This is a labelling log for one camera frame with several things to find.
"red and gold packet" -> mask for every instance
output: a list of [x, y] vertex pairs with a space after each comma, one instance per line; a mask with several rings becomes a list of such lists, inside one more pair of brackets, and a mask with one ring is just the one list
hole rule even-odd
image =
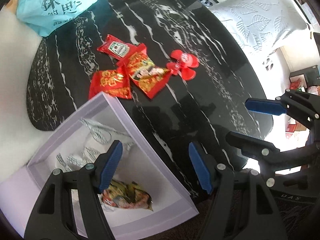
[[157, 67], [147, 55], [142, 43], [130, 50], [117, 65], [126, 69], [131, 80], [150, 98], [165, 87], [172, 73], [167, 68]]
[[101, 91], [113, 97], [131, 99], [129, 77], [122, 67], [94, 73], [89, 90], [89, 99]]
[[136, 46], [125, 43], [115, 36], [107, 35], [106, 43], [97, 48], [97, 51], [104, 52], [110, 56], [121, 60], [128, 54], [131, 54], [130, 50], [136, 48]]

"black marble table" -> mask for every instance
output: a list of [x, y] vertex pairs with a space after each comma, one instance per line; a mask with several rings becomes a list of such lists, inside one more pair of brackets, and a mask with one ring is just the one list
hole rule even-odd
[[143, 42], [158, 66], [170, 61], [174, 49], [199, 58], [193, 80], [172, 76], [153, 100], [132, 85], [133, 100], [120, 101], [194, 201], [207, 198], [188, 144], [199, 141], [218, 162], [239, 170], [246, 159], [228, 146], [225, 134], [233, 130], [265, 138], [273, 120], [244, 107], [249, 97], [265, 98], [263, 89], [236, 41], [197, 0], [98, 0], [44, 38], [28, 81], [31, 122], [40, 130], [56, 129], [87, 101], [93, 73], [116, 68], [96, 50], [107, 34], [135, 45]]

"candy wrapper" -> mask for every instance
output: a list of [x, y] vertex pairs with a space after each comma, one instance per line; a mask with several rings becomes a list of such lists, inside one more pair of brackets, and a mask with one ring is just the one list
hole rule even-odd
[[136, 48], [136, 46], [130, 43], [124, 43], [115, 36], [108, 34], [106, 43], [97, 48], [97, 50], [107, 53], [117, 60], [121, 60], [130, 52], [130, 49], [134, 48]]
[[137, 183], [125, 184], [121, 181], [112, 180], [109, 188], [102, 192], [103, 203], [123, 209], [149, 209], [152, 210], [151, 196]]
[[89, 90], [89, 99], [104, 91], [113, 97], [131, 99], [129, 77], [122, 67], [116, 70], [94, 73]]
[[117, 65], [125, 68], [131, 80], [152, 99], [169, 81], [171, 70], [157, 67], [148, 57], [143, 43], [130, 52]]

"ketchup packet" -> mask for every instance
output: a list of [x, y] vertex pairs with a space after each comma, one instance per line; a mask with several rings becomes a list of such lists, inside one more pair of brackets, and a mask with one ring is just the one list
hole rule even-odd
[[147, 47], [142, 43], [130, 49], [117, 65], [126, 69], [131, 80], [152, 99], [167, 84], [171, 70], [157, 67], [147, 55]]
[[106, 43], [97, 48], [97, 51], [107, 53], [112, 57], [121, 60], [134, 48], [136, 48], [136, 46], [130, 43], [124, 43], [115, 36], [108, 34]]
[[117, 70], [94, 73], [89, 90], [89, 99], [101, 91], [113, 97], [131, 99], [130, 82], [126, 71], [119, 67]]

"red flower-shaped object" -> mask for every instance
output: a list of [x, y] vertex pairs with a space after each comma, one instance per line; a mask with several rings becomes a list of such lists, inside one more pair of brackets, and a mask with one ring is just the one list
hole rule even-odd
[[169, 62], [166, 66], [171, 70], [173, 75], [178, 75], [178, 72], [181, 71], [181, 77], [185, 81], [189, 81], [196, 76], [196, 72], [190, 69], [199, 66], [199, 61], [194, 55], [177, 49], [171, 53], [171, 57], [176, 59], [177, 62]]

